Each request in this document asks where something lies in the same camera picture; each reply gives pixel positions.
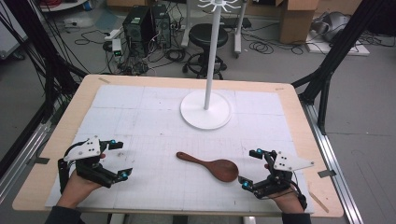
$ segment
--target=chair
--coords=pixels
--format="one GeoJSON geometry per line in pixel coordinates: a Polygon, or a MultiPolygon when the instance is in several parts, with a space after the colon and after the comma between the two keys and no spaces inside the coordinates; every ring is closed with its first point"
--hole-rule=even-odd
{"type": "MultiPolygon", "coordinates": [[[[202,48],[204,52],[193,54],[183,65],[183,73],[187,73],[190,69],[193,73],[197,74],[197,78],[206,77],[207,67],[209,64],[210,40],[212,35],[212,24],[203,23],[194,25],[189,32],[190,41],[196,46],[202,48]]],[[[224,46],[228,41],[228,34],[223,28],[219,28],[218,48],[224,46]]],[[[227,69],[224,61],[216,56],[215,69],[213,75],[218,74],[219,79],[223,80],[220,71],[227,69]]]]}

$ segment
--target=wooden table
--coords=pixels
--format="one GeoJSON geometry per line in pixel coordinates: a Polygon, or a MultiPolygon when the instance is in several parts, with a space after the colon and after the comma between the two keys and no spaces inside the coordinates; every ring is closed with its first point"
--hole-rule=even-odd
{"type": "MultiPolygon", "coordinates": [[[[14,200],[14,209],[22,211],[49,210],[45,207],[45,202],[50,195],[53,181],[57,176],[57,160],[64,155],[65,149],[72,145],[78,127],[89,110],[97,90],[102,85],[108,84],[190,89],[205,88],[205,80],[202,79],[86,76],[40,155],[43,158],[50,158],[49,163],[36,164],[34,166],[14,200]]],[[[320,178],[318,175],[318,172],[326,170],[326,166],[321,158],[316,140],[306,120],[295,89],[290,84],[214,80],[213,89],[277,93],[299,157],[315,162],[314,167],[304,169],[309,194],[315,206],[315,213],[312,217],[341,217],[344,214],[331,179],[329,177],[320,178]]],[[[127,211],[96,209],[92,212],[125,213],[127,211]]]]}

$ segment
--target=gray floor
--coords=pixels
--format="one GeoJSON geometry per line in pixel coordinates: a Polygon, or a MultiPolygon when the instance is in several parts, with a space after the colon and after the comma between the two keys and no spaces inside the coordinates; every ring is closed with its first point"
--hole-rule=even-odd
{"type": "MultiPolygon", "coordinates": [[[[76,13],[74,9],[60,13],[76,13]]],[[[101,20],[104,7],[96,8],[92,15],[101,20]]],[[[250,19],[253,28],[263,27],[273,21],[250,19]]],[[[119,28],[122,19],[105,24],[108,30],[119,28]]],[[[74,41],[80,34],[95,27],[81,29],[71,34],[63,33],[64,41],[74,51],[81,62],[92,73],[106,68],[106,59],[101,45],[94,43],[77,46],[74,41]]],[[[277,26],[261,29],[255,35],[276,38],[277,26]]],[[[218,55],[227,63],[228,69],[222,74],[227,80],[291,83],[315,71],[324,55],[308,53],[297,55],[290,50],[274,47],[272,54],[260,54],[243,41],[242,54],[233,56],[233,33],[226,46],[218,50],[218,55]]],[[[102,35],[90,35],[102,39],[102,35]]],[[[396,159],[396,48],[366,46],[369,57],[347,56],[336,70],[330,89],[326,128],[332,148],[343,170],[346,182],[361,212],[364,223],[396,223],[395,174],[391,171],[396,159]]],[[[198,48],[190,45],[188,52],[198,48]]],[[[160,56],[156,52],[152,59],[160,56]]],[[[162,59],[149,66],[165,64],[162,59]]],[[[181,72],[182,63],[171,63],[151,69],[144,76],[194,78],[191,73],[181,72]]],[[[0,158],[11,147],[25,125],[44,101],[35,70],[29,60],[0,62],[0,158]]],[[[28,175],[32,165],[28,165],[12,191],[0,204],[0,223],[43,223],[47,213],[19,212],[12,209],[12,201],[28,175]]],[[[87,223],[106,223],[106,215],[84,214],[87,223]]],[[[239,217],[198,217],[191,223],[241,223],[239,217]]],[[[158,223],[167,223],[160,218],[158,223]]],[[[144,217],[134,216],[136,223],[148,223],[144,217]]],[[[279,218],[258,217],[257,223],[281,223],[279,218]]],[[[313,223],[347,223],[345,217],[313,218],[313,223]]]]}

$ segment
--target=spoon handle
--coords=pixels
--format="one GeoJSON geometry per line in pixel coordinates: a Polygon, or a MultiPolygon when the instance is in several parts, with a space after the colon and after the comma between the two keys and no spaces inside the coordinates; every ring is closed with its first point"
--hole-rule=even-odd
{"type": "Polygon", "coordinates": [[[179,159],[183,160],[183,161],[191,161],[191,162],[195,162],[195,163],[201,164],[201,165],[203,165],[203,166],[205,166],[205,164],[206,164],[205,161],[200,161],[200,160],[198,160],[198,159],[196,159],[196,158],[190,156],[189,154],[187,154],[187,153],[185,153],[185,152],[178,152],[178,153],[176,154],[176,156],[177,156],[179,159]]]}

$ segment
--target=white paper sheet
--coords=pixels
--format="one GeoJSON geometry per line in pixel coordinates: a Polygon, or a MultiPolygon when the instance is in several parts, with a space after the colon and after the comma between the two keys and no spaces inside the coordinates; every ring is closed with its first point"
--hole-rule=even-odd
{"type": "MultiPolygon", "coordinates": [[[[295,154],[288,124],[276,93],[216,91],[232,105],[229,123],[214,131],[191,127],[179,107],[189,89],[106,85],[100,88],[74,142],[92,135],[115,139],[122,149],[106,151],[101,161],[114,173],[133,167],[127,181],[96,190],[81,207],[150,211],[279,212],[272,200],[258,200],[237,180],[223,183],[205,167],[181,161],[183,151],[203,161],[233,161],[239,174],[255,183],[269,172],[265,161],[249,157],[251,149],[282,150],[295,154]]],[[[313,206],[301,171],[298,183],[313,206]]],[[[59,199],[56,180],[46,206],[59,199]]]]}

